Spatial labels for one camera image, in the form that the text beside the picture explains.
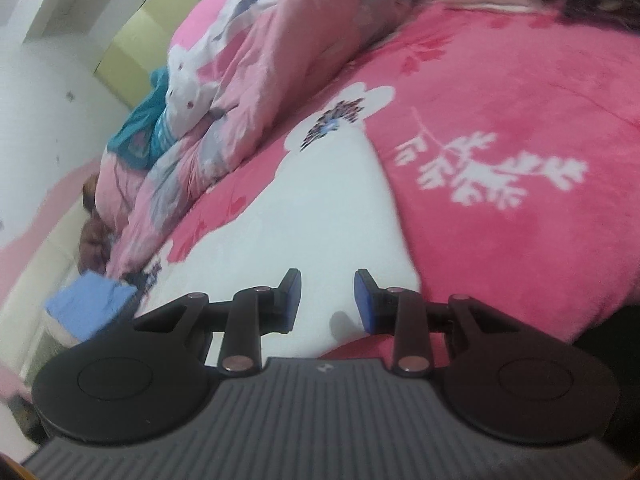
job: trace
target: bed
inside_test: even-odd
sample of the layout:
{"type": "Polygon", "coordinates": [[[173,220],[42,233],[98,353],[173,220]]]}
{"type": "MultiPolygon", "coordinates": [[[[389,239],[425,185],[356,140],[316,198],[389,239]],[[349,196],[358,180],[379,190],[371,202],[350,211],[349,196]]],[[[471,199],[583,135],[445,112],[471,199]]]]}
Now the bed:
{"type": "Polygon", "coordinates": [[[639,46],[551,11],[423,1],[195,203],[148,263],[138,314],[297,267],[296,325],[263,337],[263,357],[388,360],[353,301],[367,268],[574,341],[640,278],[639,46]]]}

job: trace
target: ribbed gray panel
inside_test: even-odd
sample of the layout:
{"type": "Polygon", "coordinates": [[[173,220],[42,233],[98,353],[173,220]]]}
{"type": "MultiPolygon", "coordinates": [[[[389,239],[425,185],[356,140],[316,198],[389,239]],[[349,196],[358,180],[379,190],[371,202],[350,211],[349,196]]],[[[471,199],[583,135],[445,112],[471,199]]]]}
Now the ribbed gray panel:
{"type": "Polygon", "coordinates": [[[619,480],[626,472],[596,440],[532,449],[477,433],[429,383],[395,377],[380,362],[287,359],[226,381],[196,419],[155,441],[107,449],[56,438],[26,466],[40,480],[619,480]]]}

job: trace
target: silver screw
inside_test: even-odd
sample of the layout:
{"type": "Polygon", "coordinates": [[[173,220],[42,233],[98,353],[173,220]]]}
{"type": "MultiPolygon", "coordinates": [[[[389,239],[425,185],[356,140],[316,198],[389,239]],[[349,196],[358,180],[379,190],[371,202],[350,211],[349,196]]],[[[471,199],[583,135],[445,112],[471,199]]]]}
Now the silver screw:
{"type": "Polygon", "coordinates": [[[245,372],[254,366],[254,360],[246,355],[231,355],[222,360],[222,367],[227,372],[245,372]]]}
{"type": "Polygon", "coordinates": [[[398,366],[405,372],[423,372],[428,370],[431,363],[425,357],[419,355],[407,355],[398,361],[398,366]]]}

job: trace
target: crumpled comforter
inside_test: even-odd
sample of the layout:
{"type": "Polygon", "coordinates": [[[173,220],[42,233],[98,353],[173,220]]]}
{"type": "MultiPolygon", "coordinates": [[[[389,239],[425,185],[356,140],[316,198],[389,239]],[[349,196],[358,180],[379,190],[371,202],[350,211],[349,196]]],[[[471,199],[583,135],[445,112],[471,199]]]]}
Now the crumpled comforter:
{"type": "Polygon", "coordinates": [[[193,203],[271,127],[418,0],[203,0],[168,56],[165,121],[177,142],[146,175],[107,275],[140,270],[193,203]]]}

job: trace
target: yellow box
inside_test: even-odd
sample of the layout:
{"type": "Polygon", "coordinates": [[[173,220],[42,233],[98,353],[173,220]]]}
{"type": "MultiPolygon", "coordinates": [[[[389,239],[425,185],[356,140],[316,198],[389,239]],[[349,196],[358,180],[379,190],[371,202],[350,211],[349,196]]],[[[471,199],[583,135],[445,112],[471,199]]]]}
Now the yellow box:
{"type": "Polygon", "coordinates": [[[95,75],[129,108],[151,92],[149,74],[166,65],[176,29],[200,0],[146,0],[120,29],[95,75]]]}

